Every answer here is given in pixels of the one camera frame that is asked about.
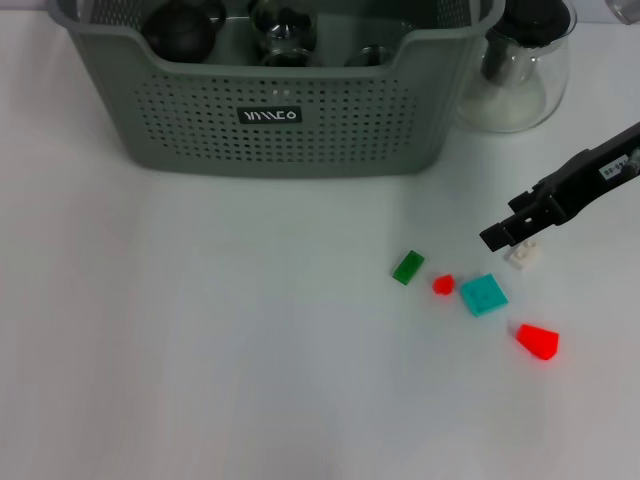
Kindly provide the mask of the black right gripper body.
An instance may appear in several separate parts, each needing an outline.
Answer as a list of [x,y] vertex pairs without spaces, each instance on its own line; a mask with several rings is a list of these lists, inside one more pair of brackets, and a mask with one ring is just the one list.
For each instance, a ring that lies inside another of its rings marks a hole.
[[544,189],[563,211],[562,225],[587,205],[639,176],[639,124],[629,127],[603,144],[572,157],[541,180]]

